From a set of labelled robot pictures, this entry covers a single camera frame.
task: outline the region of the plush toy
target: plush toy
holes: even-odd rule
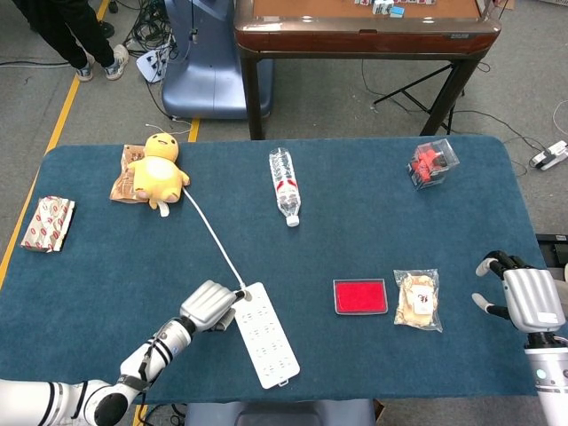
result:
[[[134,192],[150,207],[160,207],[160,215],[170,213],[167,202],[179,200],[182,185],[189,185],[189,176],[178,169],[178,142],[168,133],[157,133],[146,141],[144,158],[128,165],[134,170]]]

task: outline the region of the water bottle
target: water bottle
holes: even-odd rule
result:
[[[269,156],[272,182],[276,193],[276,202],[282,214],[286,217],[288,226],[298,226],[300,218],[300,192],[294,174],[292,157],[286,148],[276,148]]]

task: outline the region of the blue tablecloth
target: blue tablecloth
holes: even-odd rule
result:
[[[184,144],[190,191],[248,283],[262,281],[301,366],[263,390],[238,328],[197,335],[148,394],[151,402],[446,397],[533,393],[525,337],[470,294],[504,303],[474,271],[503,249],[543,266],[515,175],[495,138],[451,137],[461,164],[416,192],[405,166],[433,138]],[[286,227],[268,153],[292,153],[303,205]],[[38,197],[76,201],[63,251],[16,248],[0,294],[0,377],[113,383],[119,366],[203,281],[238,284],[183,199],[168,218],[110,201],[121,146],[64,146],[44,159]],[[442,334],[393,325],[393,269],[438,268]],[[385,278],[385,315],[334,310],[333,279]]]

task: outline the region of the table leg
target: table leg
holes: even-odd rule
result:
[[[455,105],[456,100],[460,96],[460,93],[462,93],[469,78],[476,70],[478,63],[479,59],[461,59],[455,61],[452,72],[447,77],[446,82],[432,105],[430,117],[426,124],[424,124],[420,136],[436,134],[450,112],[450,109]]]
[[[241,58],[242,82],[247,102],[248,131],[251,140],[262,140],[263,123],[260,115],[260,90],[258,88],[257,60]]]

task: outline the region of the black pants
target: black pants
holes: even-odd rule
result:
[[[87,0],[13,0],[43,39],[75,68],[87,65],[84,49],[103,67],[114,63],[113,50],[103,36]]]

